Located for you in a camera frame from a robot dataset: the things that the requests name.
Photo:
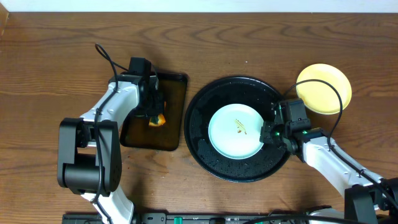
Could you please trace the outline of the light blue plastic plate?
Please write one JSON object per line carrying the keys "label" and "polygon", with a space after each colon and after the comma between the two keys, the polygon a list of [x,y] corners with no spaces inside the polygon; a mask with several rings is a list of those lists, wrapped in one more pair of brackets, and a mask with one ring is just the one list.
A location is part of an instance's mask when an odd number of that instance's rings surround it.
{"label": "light blue plastic plate", "polygon": [[264,145],[260,142],[263,124],[263,118],[255,109],[243,104],[226,105],[210,119],[209,140],[222,156],[247,159]]}

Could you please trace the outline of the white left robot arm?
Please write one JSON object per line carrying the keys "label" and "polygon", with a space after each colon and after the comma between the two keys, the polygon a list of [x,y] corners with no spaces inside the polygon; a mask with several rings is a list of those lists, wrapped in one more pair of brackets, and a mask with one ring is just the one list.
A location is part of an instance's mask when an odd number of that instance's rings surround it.
{"label": "white left robot arm", "polygon": [[79,118],[59,126],[57,181],[89,201],[102,223],[133,223],[134,204],[120,186],[119,129],[130,114],[161,114],[164,100],[156,74],[120,74],[101,99]]}

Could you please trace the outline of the orange sponge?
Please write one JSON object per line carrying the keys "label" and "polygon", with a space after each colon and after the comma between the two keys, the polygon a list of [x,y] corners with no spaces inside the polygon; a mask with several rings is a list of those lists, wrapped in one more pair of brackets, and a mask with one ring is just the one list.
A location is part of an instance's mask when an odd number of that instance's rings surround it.
{"label": "orange sponge", "polygon": [[159,126],[163,126],[166,123],[166,119],[164,116],[164,109],[166,108],[167,103],[164,102],[164,107],[162,109],[162,111],[155,116],[152,116],[149,120],[149,126],[152,127],[159,127]]}

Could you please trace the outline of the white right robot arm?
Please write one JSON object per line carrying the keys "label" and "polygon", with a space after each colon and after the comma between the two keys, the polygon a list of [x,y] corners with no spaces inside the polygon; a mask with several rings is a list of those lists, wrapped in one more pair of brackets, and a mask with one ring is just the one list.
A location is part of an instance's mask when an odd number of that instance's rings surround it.
{"label": "white right robot arm", "polygon": [[345,209],[321,207],[307,213],[308,223],[341,218],[358,223],[397,223],[397,179],[385,179],[349,156],[321,128],[312,128],[301,99],[271,106],[274,120],[264,122],[260,141],[291,155],[321,173],[342,195]]}

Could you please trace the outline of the yellow plastic plate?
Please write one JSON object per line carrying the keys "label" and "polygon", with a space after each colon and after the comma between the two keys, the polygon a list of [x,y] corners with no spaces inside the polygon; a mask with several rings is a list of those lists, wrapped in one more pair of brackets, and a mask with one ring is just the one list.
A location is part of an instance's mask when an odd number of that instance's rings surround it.
{"label": "yellow plastic plate", "polygon": [[[324,63],[310,65],[300,72],[297,83],[312,79],[322,80],[334,87],[341,97],[343,110],[349,105],[352,97],[351,83],[336,67]],[[305,106],[316,113],[337,114],[340,112],[337,94],[327,84],[306,82],[296,86],[296,92]]]}

